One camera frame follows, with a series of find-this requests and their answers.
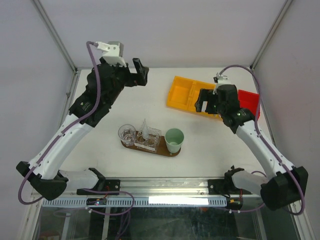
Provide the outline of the green plastic cup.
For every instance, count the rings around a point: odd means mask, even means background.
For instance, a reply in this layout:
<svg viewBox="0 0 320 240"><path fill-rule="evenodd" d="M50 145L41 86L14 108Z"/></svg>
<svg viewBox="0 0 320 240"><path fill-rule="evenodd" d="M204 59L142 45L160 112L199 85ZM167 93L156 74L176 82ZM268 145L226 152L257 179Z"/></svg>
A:
<svg viewBox="0 0 320 240"><path fill-rule="evenodd" d="M166 147L171 154L177 153L184 142L184 133L178 128L169 129L164 135Z"/></svg>

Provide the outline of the white toothpaste tube black cap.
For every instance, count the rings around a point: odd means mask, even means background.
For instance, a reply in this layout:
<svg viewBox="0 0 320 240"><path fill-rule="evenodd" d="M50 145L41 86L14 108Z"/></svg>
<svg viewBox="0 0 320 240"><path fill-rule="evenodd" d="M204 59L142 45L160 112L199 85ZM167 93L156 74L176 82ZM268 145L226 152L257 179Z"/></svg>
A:
<svg viewBox="0 0 320 240"><path fill-rule="evenodd" d="M149 138L149 129L148 129L147 122L145 119L144 119L142 126L141 126L141 134L145 140L147 140Z"/></svg>

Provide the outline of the clear glass tumbler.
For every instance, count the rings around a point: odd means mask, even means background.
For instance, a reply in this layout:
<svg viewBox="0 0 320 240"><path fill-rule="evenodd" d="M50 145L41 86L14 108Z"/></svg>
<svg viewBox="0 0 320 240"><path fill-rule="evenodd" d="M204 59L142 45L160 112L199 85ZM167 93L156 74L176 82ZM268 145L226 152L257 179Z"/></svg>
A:
<svg viewBox="0 0 320 240"><path fill-rule="evenodd" d="M118 136L125 146L133 146L136 140L136 129L131 124L122 125L118 130Z"/></svg>

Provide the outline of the clear glass holder block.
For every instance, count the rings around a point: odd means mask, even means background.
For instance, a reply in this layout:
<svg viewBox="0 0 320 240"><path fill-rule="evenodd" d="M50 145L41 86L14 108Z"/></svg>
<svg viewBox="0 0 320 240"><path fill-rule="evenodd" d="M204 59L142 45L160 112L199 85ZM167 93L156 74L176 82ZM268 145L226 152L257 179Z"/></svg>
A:
<svg viewBox="0 0 320 240"><path fill-rule="evenodd" d="M156 128L148 127L149 138L145 140L142 136L142 129L138 131L134 145L139 149L155 153L161 141L162 131Z"/></svg>

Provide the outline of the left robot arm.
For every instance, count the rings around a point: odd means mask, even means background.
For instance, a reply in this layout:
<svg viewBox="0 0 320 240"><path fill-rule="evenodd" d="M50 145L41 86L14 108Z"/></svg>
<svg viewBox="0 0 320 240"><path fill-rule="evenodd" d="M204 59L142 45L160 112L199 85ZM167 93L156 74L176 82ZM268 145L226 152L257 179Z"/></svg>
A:
<svg viewBox="0 0 320 240"><path fill-rule="evenodd" d="M94 64L87 76L85 91L74 101L60 129L46 147L29 162L16 166L43 199L52 201L65 191L77 194L100 194L106 190L106 178L94 167L83 171L64 171L61 166L67 156L106 116L125 87L145 86L149 68L139 58L133 58L136 72L127 64L111 65L104 59Z"/></svg>

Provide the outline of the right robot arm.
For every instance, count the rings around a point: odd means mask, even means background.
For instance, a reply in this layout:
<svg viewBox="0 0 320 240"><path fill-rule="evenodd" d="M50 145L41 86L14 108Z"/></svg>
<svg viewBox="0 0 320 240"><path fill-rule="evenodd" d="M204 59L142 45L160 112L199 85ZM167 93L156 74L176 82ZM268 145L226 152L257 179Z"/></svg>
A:
<svg viewBox="0 0 320 240"><path fill-rule="evenodd" d="M296 167L267 139L256 116L240 106L235 85L200 89L194 106L197 112L220 115L224 125L247 145L264 170L265 176L251 174L241 167L228 170L223 182L226 192L234 194L243 189L259 195L272 211L297 201L301 202L300 210L304 210L307 170Z"/></svg>

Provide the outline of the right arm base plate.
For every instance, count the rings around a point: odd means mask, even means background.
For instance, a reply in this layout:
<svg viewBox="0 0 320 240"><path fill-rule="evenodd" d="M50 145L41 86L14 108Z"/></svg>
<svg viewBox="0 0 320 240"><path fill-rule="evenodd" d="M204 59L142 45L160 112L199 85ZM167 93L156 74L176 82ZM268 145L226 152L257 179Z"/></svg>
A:
<svg viewBox="0 0 320 240"><path fill-rule="evenodd" d="M207 188L209 195L239 195L240 189L236 188L232 181L228 181L222 178L208 179Z"/></svg>

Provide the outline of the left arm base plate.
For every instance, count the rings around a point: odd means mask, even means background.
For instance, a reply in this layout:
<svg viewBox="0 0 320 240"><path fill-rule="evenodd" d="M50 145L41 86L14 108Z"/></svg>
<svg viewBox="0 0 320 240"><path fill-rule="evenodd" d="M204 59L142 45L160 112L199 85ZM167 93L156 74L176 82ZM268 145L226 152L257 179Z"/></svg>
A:
<svg viewBox="0 0 320 240"><path fill-rule="evenodd" d="M76 194L79 196L90 196L90 195L107 195L107 196L117 196L120 191L120 179L104 179L99 180L98 183L90 191L83 189L78 189Z"/></svg>

